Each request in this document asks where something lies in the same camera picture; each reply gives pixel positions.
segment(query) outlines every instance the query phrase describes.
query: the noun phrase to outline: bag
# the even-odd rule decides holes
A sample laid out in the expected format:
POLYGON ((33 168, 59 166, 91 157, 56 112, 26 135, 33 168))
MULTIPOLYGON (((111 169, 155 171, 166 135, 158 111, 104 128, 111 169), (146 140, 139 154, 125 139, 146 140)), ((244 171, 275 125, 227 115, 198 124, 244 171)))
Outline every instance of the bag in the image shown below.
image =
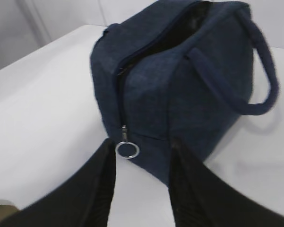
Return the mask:
MULTIPOLYGON (((0 227, 106 227, 116 180, 114 148, 113 141, 106 140, 64 184, 0 227)), ((170 166, 176 227, 284 227, 283 216, 225 184, 178 139, 172 141, 170 166)), ((123 221, 110 226, 124 226, 123 221)))
POLYGON ((240 115, 266 113, 279 90, 249 5, 236 1, 159 0, 104 32, 91 69, 116 151, 165 184, 172 137, 204 161, 240 115), (270 82, 262 104, 248 104, 253 48, 270 82))

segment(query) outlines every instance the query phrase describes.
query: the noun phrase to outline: metal ring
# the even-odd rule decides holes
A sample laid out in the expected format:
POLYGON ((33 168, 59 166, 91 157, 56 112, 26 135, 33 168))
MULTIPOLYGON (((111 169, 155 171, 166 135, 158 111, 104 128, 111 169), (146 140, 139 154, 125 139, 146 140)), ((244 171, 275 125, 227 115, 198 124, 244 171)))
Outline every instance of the metal ring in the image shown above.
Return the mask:
POLYGON ((123 141, 123 142, 120 142, 120 143, 117 144, 117 146, 115 147, 115 152, 116 152, 118 155, 120 155, 121 157, 123 157, 124 159, 133 159, 133 158, 137 157, 137 156, 140 154, 140 148, 139 148, 138 145, 135 144, 135 143, 123 141), (121 155, 121 154, 119 153, 119 148, 120 148, 121 146, 125 145, 125 144, 127 144, 127 145, 132 145, 132 146, 136 149, 136 153, 133 154, 133 155, 130 155, 130 156, 123 156, 123 155, 121 155))

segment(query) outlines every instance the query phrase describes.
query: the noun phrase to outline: white wall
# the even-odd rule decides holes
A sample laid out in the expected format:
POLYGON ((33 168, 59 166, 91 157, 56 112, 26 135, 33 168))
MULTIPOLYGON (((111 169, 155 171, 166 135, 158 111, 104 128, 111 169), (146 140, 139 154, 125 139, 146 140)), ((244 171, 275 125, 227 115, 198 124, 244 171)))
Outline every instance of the white wall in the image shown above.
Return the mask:
POLYGON ((0 0, 0 69, 39 47, 16 1, 0 0))
POLYGON ((87 24, 119 23, 155 0, 19 0, 32 12, 42 33, 53 41, 87 24))
POLYGON ((284 48, 284 0, 243 0, 272 47, 284 48))
MULTIPOLYGON (((34 5, 51 40, 85 25, 120 23, 155 0, 20 0, 34 5)), ((284 48, 284 0, 243 0, 272 47, 284 48)))

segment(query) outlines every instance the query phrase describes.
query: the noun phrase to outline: white table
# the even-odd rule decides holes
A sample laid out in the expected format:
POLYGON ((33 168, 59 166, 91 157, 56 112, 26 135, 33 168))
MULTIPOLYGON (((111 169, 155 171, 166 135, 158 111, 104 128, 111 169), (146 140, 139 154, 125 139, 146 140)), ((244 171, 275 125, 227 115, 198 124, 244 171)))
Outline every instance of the white table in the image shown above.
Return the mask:
MULTIPOLYGON (((0 204, 32 204, 74 174, 106 138, 89 54, 104 27, 84 26, 0 71, 0 204)), ((273 49, 282 92, 267 115, 242 117, 207 165, 284 214, 284 49, 273 49)), ((256 61, 253 102, 267 93, 256 61)), ((117 159, 110 226, 173 227, 167 188, 117 159)))

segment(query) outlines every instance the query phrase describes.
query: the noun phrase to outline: navy blue bag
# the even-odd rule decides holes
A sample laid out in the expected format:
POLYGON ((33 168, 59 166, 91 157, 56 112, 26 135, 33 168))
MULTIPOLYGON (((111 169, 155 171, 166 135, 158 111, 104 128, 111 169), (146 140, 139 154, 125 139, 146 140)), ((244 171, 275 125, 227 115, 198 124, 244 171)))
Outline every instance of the navy blue bag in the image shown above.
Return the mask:
POLYGON ((204 161, 240 115, 269 111, 278 82, 243 2, 159 0, 104 31, 91 54, 95 97, 116 151, 168 184, 170 140, 204 161), (252 93, 253 48, 270 91, 252 93))

